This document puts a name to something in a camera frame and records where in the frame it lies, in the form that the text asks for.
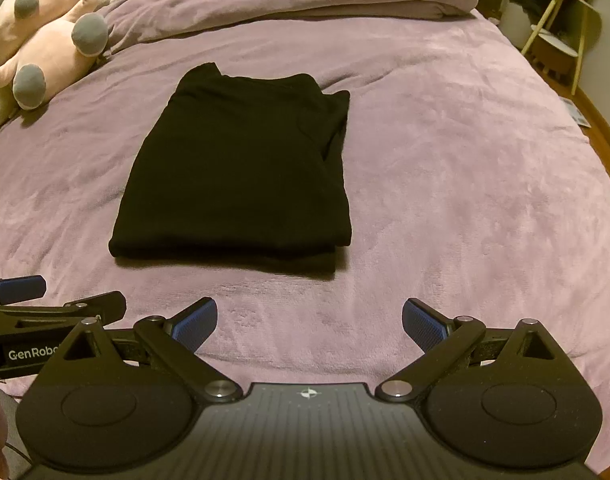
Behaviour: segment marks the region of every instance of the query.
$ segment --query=folded clothing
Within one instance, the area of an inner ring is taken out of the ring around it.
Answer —
[[[190,70],[131,168],[114,257],[215,251],[298,258],[351,240],[341,150],[349,92]]]

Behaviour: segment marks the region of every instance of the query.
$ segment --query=lavender bedspread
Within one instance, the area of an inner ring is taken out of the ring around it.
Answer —
[[[228,1],[107,9],[109,62],[0,130],[0,276],[42,274],[47,304],[121,290],[117,327],[212,296],[219,326],[200,355],[243,386],[373,387],[421,353],[400,321],[412,296],[489,326],[535,317],[601,400],[588,463],[609,465],[610,181],[556,94],[480,16],[404,17],[463,14],[476,0]],[[265,14],[310,16],[258,19],[262,1]],[[217,25],[232,26],[206,30]],[[110,256],[141,142],[182,75],[210,61],[351,91],[353,237],[333,277]]]

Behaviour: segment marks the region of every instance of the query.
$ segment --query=blue gripper pad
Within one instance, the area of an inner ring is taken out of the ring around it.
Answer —
[[[211,298],[202,298],[167,320],[165,327],[190,352],[197,351],[216,329],[218,310]]]
[[[47,284],[42,276],[23,276],[0,280],[0,305],[37,300],[47,291]]]
[[[403,306],[403,329],[423,352],[428,352],[444,339],[447,327],[416,306],[410,300]]]

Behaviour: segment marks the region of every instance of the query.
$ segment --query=small table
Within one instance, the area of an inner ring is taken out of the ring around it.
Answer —
[[[594,12],[597,12],[597,10],[590,4],[588,4],[585,0],[576,1],[581,2],[583,4],[583,15],[581,21],[581,35],[578,40],[578,56],[576,57],[576,70],[574,72],[574,82],[572,83],[572,95],[576,93],[576,88],[578,88],[578,78],[581,75],[583,51],[585,50],[586,33],[588,32],[588,9],[592,9],[594,10]],[[559,13],[560,6],[562,6],[562,4],[563,0],[551,0],[550,4],[547,6],[547,9],[545,9],[545,12],[543,12],[543,16],[541,16],[539,23],[534,28],[534,31],[532,32],[530,38],[527,40],[527,43],[525,43],[521,54],[523,54],[524,56],[527,54],[527,52],[530,50],[530,47],[532,46],[532,43],[539,35],[543,27],[545,28],[545,30],[550,30],[550,27],[552,26],[552,23],[554,23],[554,19]]]

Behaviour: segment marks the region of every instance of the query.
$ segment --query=gray plush foot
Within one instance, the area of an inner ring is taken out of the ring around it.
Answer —
[[[19,20],[25,20],[38,10],[39,0],[15,0],[14,15]]]
[[[34,110],[42,105],[47,92],[45,74],[37,65],[25,65],[14,78],[14,97],[23,110]]]
[[[102,16],[90,12],[76,21],[74,30],[71,31],[71,41],[83,56],[96,57],[107,46],[108,35],[107,24]]]

